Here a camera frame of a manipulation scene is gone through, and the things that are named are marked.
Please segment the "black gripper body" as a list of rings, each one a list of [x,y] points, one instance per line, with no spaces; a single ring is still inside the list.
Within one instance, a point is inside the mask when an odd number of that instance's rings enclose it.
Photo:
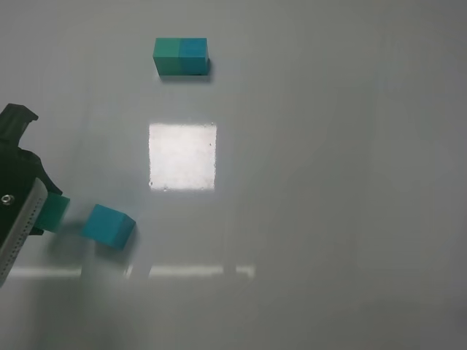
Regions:
[[[48,193],[62,195],[53,183],[35,153],[20,148],[20,139],[28,125],[38,116],[23,105],[7,104],[1,111],[1,196],[7,191],[29,190],[35,179],[41,180]],[[29,236],[43,234],[44,230],[33,227]]]

